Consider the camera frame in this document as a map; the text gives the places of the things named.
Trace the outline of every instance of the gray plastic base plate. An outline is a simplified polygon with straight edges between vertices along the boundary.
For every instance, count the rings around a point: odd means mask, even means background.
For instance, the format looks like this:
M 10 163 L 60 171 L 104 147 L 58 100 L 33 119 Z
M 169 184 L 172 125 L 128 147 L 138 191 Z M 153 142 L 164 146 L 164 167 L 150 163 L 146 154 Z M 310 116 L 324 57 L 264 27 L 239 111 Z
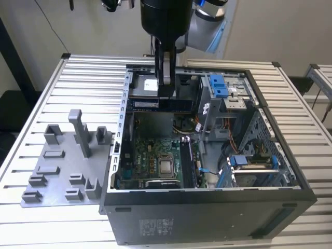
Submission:
M 85 158 L 74 134 L 64 132 L 58 135 L 59 145 L 45 143 L 22 196 L 25 199 L 21 201 L 23 208 L 99 204 L 110 143 L 98 145 L 96 132 L 89 132 L 91 156 Z M 54 157 L 45 157 L 47 151 L 53 151 L 47 154 L 54 154 Z

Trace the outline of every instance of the motherboard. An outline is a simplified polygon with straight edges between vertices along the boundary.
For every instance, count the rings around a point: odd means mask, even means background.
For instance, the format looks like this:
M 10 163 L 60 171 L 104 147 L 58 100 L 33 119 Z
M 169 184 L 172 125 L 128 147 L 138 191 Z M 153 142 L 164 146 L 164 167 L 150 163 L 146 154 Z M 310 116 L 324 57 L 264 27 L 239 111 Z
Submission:
M 133 149 L 132 166 L 122 170 L 120 189 L 160 188 L 167 184 L 167 188 L 184 188 L 183 167 L 193 170 L 195 187 L 203 185 L 198 144 L 190 143 L 192 165 L 183 165 L 181 143 L 176 139 L 136 139 Z

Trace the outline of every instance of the gray plastic pillar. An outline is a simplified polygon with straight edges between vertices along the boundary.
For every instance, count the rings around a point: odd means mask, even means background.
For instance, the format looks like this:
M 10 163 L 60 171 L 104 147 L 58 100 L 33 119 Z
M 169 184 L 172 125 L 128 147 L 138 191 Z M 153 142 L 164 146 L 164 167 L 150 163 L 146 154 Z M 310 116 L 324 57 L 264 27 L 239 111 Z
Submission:
M 89 143 L 91 141 L 91 137 L 90 137 L 88 126 L 87 126 L 86 123 L 83 123 L 83 130 L 84 130 L 85 136 L 87 137 L 88 143 Z M 75 139 L 76 143 L 79 144 L 79 142 L 77 140 L 77 135 L 76 134 L 74 135 L 74 139 Z
M 76 132 L 76 141 L 81 146 L 84 157 L 91 156 L 91 150 L 89 148 L 88 137 L 84 131 L 83 124 L 81 122 L 82 111 L 79 109 L 72 109 L 69 112 L 68 120 L 73 124 Z

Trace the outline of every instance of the gray plastic block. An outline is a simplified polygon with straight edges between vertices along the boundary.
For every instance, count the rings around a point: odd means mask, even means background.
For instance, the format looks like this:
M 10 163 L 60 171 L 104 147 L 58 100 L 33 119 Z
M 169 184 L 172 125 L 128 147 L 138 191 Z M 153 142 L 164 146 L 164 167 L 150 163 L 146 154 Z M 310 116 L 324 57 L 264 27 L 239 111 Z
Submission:
M 47 150 L 44 152 L 44 158 L 64 158 L 63 150 Z
M 86 180 L 83 174 L 71 174 L 69 176 L 69 182 L 71 183 L 71 185 L 78 185 L 78 184 L 84 185 Z
M 44 132 L 44 137 L 49 145 L 59 144 L 57 136 L 62 135 L 59 125 L 49 124 Z
M 32 175 L 29 178 L 29 184 L 33 187 L 41 186 L 45 187 L 47 183 L 46 178 L 44 175 Z
M 36 203 L 36 202 L 41 202 L 41 193 L 37 191 L 25 191 L 22 195 L 22 199 L 26 203 Z
M 107 133 L 107 128 L 105 126 L 99 126 L 97 128 L 96 138 L 98 141 L 98 144 L 110 144 L 111 136 Z
M 99 199 L 102 194 L 102 187 L 100 186 L 98 179 L 94 181 L 93 186 L 91 185 L 89 179 L 87 179 L 84 190 L 89 199 Z
M 69 112 L 68 120 L 73 124 L 76 137 L 75 140 L 79 143 L 82 153 L 84 157 L 88 158 L 91 156 L 91 150 L 89 148 L 89 140 L 86 136 L 86 132 L 83 128 L 83 124 L 81 122 L 82 111 L 79 109 L 72 109 Z
M 43 197 L 40 199 L 40 202 L 37 202 L 37 200 L 25 202 L 22 200 L 21 206 L 31 208 L 99 204 L 100 186 L 103 186 L 105 181 L 105 172 L 112 142 L 112 133 L 107 131 L 107 136 L 105 136 L 105 132 L 106 130 L 102 128 L 99 131 L 89 132 L 89 136 L 86 136 L 90 139 L 88 145 L 92 152 L 89 158 L 85 158 L 82 155 L 80 145 L 76 143 L 74 138 L 75 132 L 63 132 L 62 135 L 57 135 L 59 144 L 50 145 L 45 143 L 32 173 L 33 177 L 41 178 L 32 178 L 32 181 L 26 188 L 27 192 L 39 191 Z M 98 141 L 97 139 L 97 137 L 100 137 L 100 134 L 104 134 L 104 138 L 109 137 L 110 139 L 104 139 L 102 143 L 105 144 L 100 144 L 101 140 Z M 63 158 L 44 158 L 43 155 L 46 151 L 54 150 L 64 151 L 65 156 Z M 70 188 L 78 188 L 83 199 L 80 201 L 68 201 L 65 193 Z
M 65 197 L 67 201 L 81 201 L 83 200 L 83 195 L 79 188 L 68 188 L 65 192 Z
M 38 175 L 58 175 L 60 168 L 58 166 L 39 166 L 36 173 Z

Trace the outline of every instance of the metal frame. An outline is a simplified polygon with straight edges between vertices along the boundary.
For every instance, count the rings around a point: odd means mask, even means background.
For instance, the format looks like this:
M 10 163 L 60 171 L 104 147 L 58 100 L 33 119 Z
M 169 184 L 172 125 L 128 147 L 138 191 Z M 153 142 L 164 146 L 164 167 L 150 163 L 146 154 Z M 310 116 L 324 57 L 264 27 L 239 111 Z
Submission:
M 111 114 L 117 112 L 118 97 L 110 96 L 114 96 L 116 89 L 121 88 L 126 64 L 153 63 L 153 59 L 149 58 L 75 55 L 60 61 L 0 168 L 1 245 L 21 244 L 23 248 L 45 248 L 45 243 L 55 243 L 52 247 L 61 249 L 73 246 L 117 247 L 107 217 L 98 214 L 97 205 L 22 209 L 19 202 L 31 171 L 35 168 L 36 157 L 41 151 L 40 144 L 45 142 L 40 134 L 46 124 L 62 122 L 63 114 L 79 105 L 83 112 L 95 113 L 85 116 L 83 122 L 87 122 L 88 127 L 92 129 L 99 122 L 98 125 L 105 125 L 108 130 L 115 131 L 117 124 L 113 122 Z M 318 201 L 273 240 L 168 244 L 154 247 L 331 248 L 331 137 L 325 133 L 325 128 L 288 77 L 280 68 L 265 62 L 188 60 L 188 66 L 251 71 Z M 70 129 L 67 123 L 61 123 L 61 126 L 68 131 Z
M 332 102 L 332 65 L 310 64 L 306 72 Z

